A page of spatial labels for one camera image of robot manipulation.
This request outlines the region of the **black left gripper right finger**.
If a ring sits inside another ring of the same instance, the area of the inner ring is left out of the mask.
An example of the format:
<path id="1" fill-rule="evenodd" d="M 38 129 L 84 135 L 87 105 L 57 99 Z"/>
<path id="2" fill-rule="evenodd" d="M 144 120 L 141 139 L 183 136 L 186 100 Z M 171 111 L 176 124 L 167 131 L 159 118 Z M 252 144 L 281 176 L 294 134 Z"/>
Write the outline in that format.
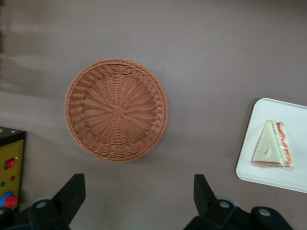
<path id="1" fill-rule="evenodd" d="M 291 230 L 292 227 L 275 209 L 254 207 L 242 210 L 226 199 L 218 199 L 202 174 L 194 175 L 194 203 L 198 215 L 186 230 Z"/>

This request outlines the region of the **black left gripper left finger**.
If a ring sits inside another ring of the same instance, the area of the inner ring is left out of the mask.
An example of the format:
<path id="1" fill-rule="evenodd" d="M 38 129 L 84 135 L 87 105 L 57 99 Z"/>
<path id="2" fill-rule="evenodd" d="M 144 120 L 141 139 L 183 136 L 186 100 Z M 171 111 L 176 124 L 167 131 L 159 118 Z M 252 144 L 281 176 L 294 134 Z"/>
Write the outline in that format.
<path id="1" fill-rule="evenodd" d="M 85 177 L 75 174 L 51 198 L 41 199 L 21 212 L 0 209 L 2 230 L 69 230 L 86 197 Z"/>

